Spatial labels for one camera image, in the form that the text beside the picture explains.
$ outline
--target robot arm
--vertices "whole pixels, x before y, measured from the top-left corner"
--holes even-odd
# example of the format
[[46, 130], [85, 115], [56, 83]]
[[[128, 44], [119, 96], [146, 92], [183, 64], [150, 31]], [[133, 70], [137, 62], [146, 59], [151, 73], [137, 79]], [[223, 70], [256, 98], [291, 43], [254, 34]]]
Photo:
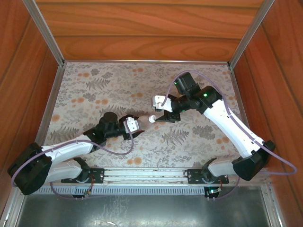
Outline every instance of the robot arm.
[[85, 141], [105, 146], [107, 139], [111, 137], [123, 136], [124, 140], [129, 140], [129, 133], [131, 133], [133, 138], [135, 138], [144, 132], [139, 130], [137, 119], [138, 117], [127, 115], [118, 121], [115, 113], [107, 112], [100, 119], [99, 124], [77, 138], [51, 146], [40, 147], [36, 143], [30, 144], [9, 167], [8, 174], [13, 177], [21, 165], [31, 157], [46, 150], [56, 148], [35, 158], [17, 174], [15, 183], [23, 194], [32, 194], [44, 183], [66, 178], [84, 182], [89, 177], [90, 168], [78, 156], [94, 152], [98, 149], [97, 146]]
[[164, 110], [164, 116], [156, 121], [180, 121], [180, 113], [189, 109], [196, 109], [225, 133], [240, 154], [240, 157], [236, 160], [218, 158], [208, 161], [204, 167], [205, 182], [212, 182], [221, 175], [235, 174], [244, 180], [251, 180], [267, 164], [270, 155], [252, 142], [230, 117], [232, 116], [246, 132], [254, 137], [255, 141], [263, 144], [269, 150], [275, 148], [274, 143], [271, 141], [265, 142], [255, 135], [231, 110], [229, 115], [226, 112], [222, 96], [211, 86], [200, 89], [190, 73], [176, 79], [175, 86], [183, 96], [178, 98], [169, 96], [165, 103], [164, 96], [154, 96], [152, 98], [152, 107], [156, 111]]

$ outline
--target patterned fabric surface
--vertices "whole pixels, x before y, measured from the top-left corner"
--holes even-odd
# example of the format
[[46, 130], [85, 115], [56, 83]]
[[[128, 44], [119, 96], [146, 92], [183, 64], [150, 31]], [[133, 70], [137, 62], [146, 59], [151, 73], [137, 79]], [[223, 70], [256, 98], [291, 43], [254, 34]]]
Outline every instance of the patterned fabric surface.
[[[45, 145], [81, 135], [108, 111], [119, 118], [126, 114], [163, 115], [151, 109], [151, 97], [165, 95], [174, 76], [184, 70], [197, 70], [213, 80], [227, 96], [231, 109], [240, 116], [226, 65], [69, 62]], [[201, 88], [209, 85], [201, 77], [193, 77]], [[179, 96], [175, 87], [170, 93]], [[108, 139], [106, 148], [123, 153], [129, 150], [130, 144], [117, 137]], [[98, 150], [84, 158], [90, 166], [199, 167], [211, 158], [222, 156], [239, 155], [214, 123], [189, 110], [181, 114], [180, 122], [156, 122], [134, 139], [134, 149], [127, 156]]]

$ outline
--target wooden wall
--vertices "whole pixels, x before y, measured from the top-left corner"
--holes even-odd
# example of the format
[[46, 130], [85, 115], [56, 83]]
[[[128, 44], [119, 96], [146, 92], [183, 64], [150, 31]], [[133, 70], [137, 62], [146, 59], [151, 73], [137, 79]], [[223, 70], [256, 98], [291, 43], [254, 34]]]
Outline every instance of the wooden wall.
[[7, 168], [35, 137], [58, 64], [21, 0], [0, 1], [0, 216]]
[[36, 0], [65, 59], [229, 61], [263, 0]]
[[[234, 72], [251, 128], [298, 173], [273, 176], [287, 226], [303, 223], [303, 2], [276, 0]], [[272, 158], [271, 170], [291, 171]]]

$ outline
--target metal floor panel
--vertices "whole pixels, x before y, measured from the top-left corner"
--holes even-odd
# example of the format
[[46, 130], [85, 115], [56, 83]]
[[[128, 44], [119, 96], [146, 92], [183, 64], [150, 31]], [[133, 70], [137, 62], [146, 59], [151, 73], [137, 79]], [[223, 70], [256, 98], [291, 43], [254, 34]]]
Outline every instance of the metal floor panel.
[[25, 198], [19, 227], [266, 227], [260, 187], [239, 187], [231, 197], [116, 195], [66, 201], [55, 195]]

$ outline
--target vent grille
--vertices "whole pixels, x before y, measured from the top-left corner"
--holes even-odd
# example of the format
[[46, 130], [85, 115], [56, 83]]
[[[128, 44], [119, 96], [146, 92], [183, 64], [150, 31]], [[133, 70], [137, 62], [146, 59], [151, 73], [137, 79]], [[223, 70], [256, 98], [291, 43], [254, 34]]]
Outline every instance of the vent grille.
[[[89, 186], [54, 186], [59, 194], [82, 195]], [[53, 194], [50, 186], [42, 186], [34, 194]], [[202, 186], [95, 186], [92, 195], [204, 195]]]

